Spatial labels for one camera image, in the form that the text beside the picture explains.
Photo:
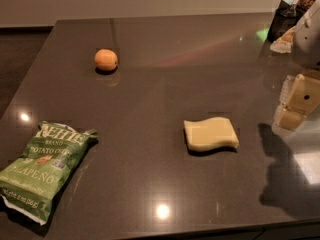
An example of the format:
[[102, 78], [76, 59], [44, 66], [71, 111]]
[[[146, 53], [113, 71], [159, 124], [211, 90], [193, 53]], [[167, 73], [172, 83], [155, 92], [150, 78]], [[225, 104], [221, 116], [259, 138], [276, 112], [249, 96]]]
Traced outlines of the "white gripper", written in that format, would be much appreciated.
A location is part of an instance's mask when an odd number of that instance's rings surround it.
[[[320, 0], [316, 0], [295, 26], [293, 60], [304, 68], [320, 69]], [[274, 124], [297, 129], [320, 105], [320, 72], [287, 75], [283, 82]]]

